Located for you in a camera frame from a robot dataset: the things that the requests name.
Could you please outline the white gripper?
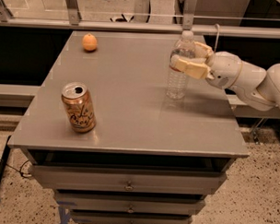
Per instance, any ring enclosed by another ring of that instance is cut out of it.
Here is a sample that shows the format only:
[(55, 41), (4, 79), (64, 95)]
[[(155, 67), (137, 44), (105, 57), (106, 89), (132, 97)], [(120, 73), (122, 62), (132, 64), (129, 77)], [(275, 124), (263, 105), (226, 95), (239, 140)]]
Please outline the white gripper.
[(208, 84), (219, 89), (229, 88), (242, 68), (242, 62), (235, 54), (214, 53), (209, 45), (198, 41), (195, 42), (195, 56), (188, 58), (175, 54), (170, 58), (170, 66), (195, 79), (206, 79)]

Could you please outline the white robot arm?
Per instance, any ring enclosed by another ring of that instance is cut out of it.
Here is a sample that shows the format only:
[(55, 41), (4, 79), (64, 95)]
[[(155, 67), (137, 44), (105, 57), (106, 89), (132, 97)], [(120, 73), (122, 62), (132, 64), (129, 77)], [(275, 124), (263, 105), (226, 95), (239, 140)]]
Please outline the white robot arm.
[(213, 87), (230, 89), (255, 110), (280, 110), (280, 64), (264, 69), (235, 54), (214, 53), (200, 42), (195, 45), (195, 57), (175, 53), (170, 57), (170, 66), (189, 77), (204, 79)]

